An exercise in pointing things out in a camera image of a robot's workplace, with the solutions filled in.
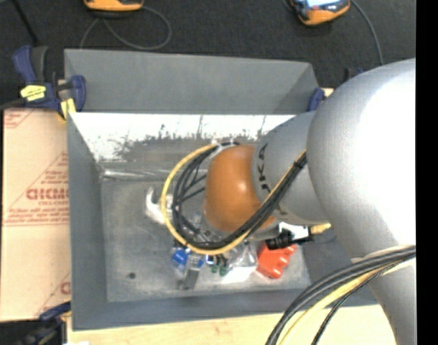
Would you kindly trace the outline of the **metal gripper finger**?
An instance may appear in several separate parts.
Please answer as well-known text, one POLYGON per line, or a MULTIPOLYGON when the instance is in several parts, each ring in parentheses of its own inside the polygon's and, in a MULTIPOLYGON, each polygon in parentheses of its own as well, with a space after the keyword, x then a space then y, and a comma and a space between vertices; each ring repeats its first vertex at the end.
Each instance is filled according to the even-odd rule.
POLYGON ((184 279, 182 281, 182 288, 184 290, 194 289, 196 286, 196 282, 197 282, 199 274, 200 274, 199 267, 187 268, 185 271, 184 279))

